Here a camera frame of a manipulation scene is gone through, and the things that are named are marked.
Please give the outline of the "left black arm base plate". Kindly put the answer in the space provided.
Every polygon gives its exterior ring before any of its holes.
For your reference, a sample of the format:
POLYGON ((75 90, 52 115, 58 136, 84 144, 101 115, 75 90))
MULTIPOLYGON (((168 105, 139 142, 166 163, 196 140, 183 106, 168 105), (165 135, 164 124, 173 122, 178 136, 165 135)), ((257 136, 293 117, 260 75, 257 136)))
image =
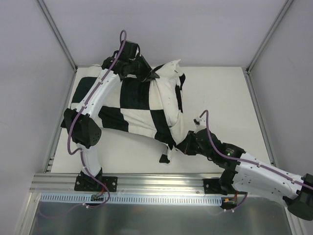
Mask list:
MULTIPOLYGON (((99 173, 95 178, 102 184, 104 184, 109 190, 109 192, 116 192, 118 180, 117 177, 105 176, 99 173)), ((75 191, 100 192, 102 188, 103 186, 101 184, 92 179, 89 175, 86 175, 82 172, 76 177, 74 184, 75 191)))

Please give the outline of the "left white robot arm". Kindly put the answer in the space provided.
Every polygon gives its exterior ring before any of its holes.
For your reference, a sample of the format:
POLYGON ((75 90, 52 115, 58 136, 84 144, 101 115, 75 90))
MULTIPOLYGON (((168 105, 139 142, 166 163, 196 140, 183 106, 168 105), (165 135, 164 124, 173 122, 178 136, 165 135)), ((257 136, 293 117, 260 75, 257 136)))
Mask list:
POLYGON ((102 179, 98 176, 102 173, 102 167, 96 148, 102 131, 95 119, 114 86, 129 74, 141 82, 159 77, 141 55, 139 45, 123 40, 119 50, 104 60, 87 94, 76 107, 64 111, 64 125, 68 133, 67 151, 70 155, 80 153, 82 173, 87 176, 85 185, 92 191, 102 186, 102 179))

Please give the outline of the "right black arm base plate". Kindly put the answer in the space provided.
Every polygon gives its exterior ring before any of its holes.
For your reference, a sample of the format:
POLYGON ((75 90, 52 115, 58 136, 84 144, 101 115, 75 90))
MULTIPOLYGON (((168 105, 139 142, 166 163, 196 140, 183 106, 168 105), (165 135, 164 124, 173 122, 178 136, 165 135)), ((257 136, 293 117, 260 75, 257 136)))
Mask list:
POLYGON ((244 191, 237 191, 232 186, 233 180, 223 180, 221 178, 205 178, 202 180, 205 194, 229 195, 239 193, 246 194, 244 191))

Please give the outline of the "black white checkered pillowcase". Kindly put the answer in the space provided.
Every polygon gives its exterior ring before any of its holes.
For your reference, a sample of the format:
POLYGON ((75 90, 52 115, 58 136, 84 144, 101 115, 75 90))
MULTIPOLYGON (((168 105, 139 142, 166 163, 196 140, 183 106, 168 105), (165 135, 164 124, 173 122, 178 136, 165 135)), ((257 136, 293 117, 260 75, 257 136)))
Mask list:
POLYGON ((169 164, 176 149, 167 126, 155 80, 140 82, 131 75, 117 83, 95 119, 101 128, 146 136, 166 145, 159 162, 169 164))

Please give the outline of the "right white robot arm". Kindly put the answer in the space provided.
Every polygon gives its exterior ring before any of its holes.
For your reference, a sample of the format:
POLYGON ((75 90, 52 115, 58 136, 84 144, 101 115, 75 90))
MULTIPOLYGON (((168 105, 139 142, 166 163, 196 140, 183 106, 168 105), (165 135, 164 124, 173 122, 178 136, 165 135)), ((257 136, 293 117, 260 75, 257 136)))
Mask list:
POLYGON ((238 146, 221 142, 206 129, 189 131, 177 148, 185 155, 203 155, 223 169, 213 184, 214 193, 252 193, 284 206, 301 219, 313 219, 312 175, 300 176, 268 165, 238 146))

